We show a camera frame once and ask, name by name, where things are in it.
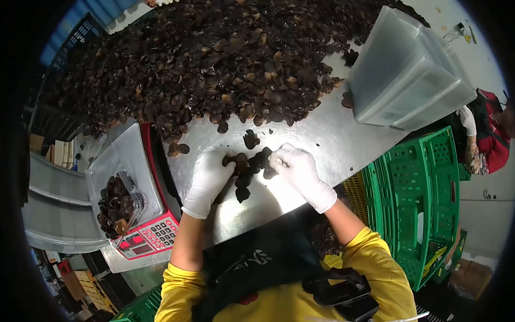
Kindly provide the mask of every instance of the white latex glove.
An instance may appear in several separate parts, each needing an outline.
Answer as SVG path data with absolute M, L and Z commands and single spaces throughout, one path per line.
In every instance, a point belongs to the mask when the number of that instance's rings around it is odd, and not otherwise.
M 168 5 L 174 3 L 174 0 L 156 0 L 156 5 L 162 6 L 162 5 Z
M 466 105 L 463 105 L 456 112 L 459 114 L 461 125 L 467 129 L 467 136 L 473 137 L 477 135 L 476 121 L 474 120 L 472 111 Z
M 318 178 L 315 159 L 309 152 L 285 143 L 268 160 L 318 213 L 327 211 L 336 202 L 336 191 Z
M 226 154 L 231 155 L 231 151 L 223 147 L 208 147 L 195 162 L 192 186 L 182 206 L 182 211 L 191 217 L 208 218 L 216 196 L 234 172 L 236 163 L 222 165 L 222 159 Z

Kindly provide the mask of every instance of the clear plastic container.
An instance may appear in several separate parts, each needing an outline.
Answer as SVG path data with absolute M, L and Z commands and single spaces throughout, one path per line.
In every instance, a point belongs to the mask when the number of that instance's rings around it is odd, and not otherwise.
M 106 144 L 108 144 L 108 146 L 104 147 L 101 154 L 96 157 L 89 169 L 86 170 L 88 196 L 95 214 L 95 221 L 100 227 L 96 215 L 100 213 L 98 202 L 102 199 L 101 191 L 107 187 L 111 176 L 120 176 L 127 192 L 133 200 L 133 215 L 127 223 L 127 230 L 130 230 L 143 213 L 145 205 L 148 204 L 147 198 L 139 188 L 134 176 L 128 170 L 128 166 L 124 162 L 121 162 L 116 141 L 109 144 L 109 137 L 106 135 L 105 137 L 100 137 L 97 143 L 99 146 L 105 146 Z M 124 238 L 125 236 L 119 236 L 116 240 L 110 240 L 110 243 L 117 248 Z
M 349 83 L 358 122 L 411 131 L 475 98 L 450 46 L 387 6 L 351 69 Z

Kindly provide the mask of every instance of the yellow long-sleeve shirt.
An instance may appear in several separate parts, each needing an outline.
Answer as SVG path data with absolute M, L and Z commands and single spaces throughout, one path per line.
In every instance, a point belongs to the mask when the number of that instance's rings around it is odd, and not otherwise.
M 373 315 L 375 321 L 417 315 L 406 275 L 379 234 L 363 228 L 346 246 L 343 262 L 343 267 L 352 267 L 367 277 L 372 297 L 379 304 L 379 311 Z M 189 272 L 168 264 L 163 278 L 163 299 L 154 321 L 191 321 L 191 308 L 203 294 L 202 272 Z M 307 321 L 310 317 L 343 320 L 333 307 L 315 303 L 313 295 L 304 292 L 301 282 L 296 282 L 258 291 L 243 304 L 229 304 L 215 315 L 213 322 Z

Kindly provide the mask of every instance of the red scale body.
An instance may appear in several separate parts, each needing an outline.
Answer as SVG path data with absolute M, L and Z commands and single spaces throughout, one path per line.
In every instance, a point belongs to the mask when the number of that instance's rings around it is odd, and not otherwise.
M 141 138 L 145 148 L 148 164 L 156 188 L 159 192 L 159 197 L 163 204 L 164 212 L 150 220 L 147 220 L 138 226 L 130 229 L 127 236 L 118 247 L 118 251 L 128 260 L 154 255 L 162 251 L 171 250 L 174 246 L 175 236 L 179 227 L 179 221 L 176 216 L 171 212 L 167 199 L 173 198 L 166 189 L 164 178 L 157 170 L 159 166 L 158 161 L 155 159 L 156 151 L 154 149 L 162 149 L 162 146 L 153 144 L 152 141 L 152 125 L 151 123 L 144 123 L 140 125 Z

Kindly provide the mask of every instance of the yellow plastic crate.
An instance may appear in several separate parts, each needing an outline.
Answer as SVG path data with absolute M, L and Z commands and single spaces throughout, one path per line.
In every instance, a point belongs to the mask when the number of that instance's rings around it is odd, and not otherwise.
M 110 312 L 113 315 L 118 313 L 116 307 L 113 305 L 109 297 L 107 297 L 104 290 L 89 270 L 75 270 L 74 273 L 75 276 L 77 276 L 80 285 L 82 285 L 82 288 L 90 297 L 97 309 Z
M 341 255 L 325 255 L 323 259 L 324 263 L 327 264 L 330 268 L 341 268 L 344 262 L 341 260 Z
M 352 204 L 352 211 L 361 221 L 368 226 L 367 202 L 365 199 L 365 186 L 361 171 L 345 180 L 343 183 L 345 193 Z

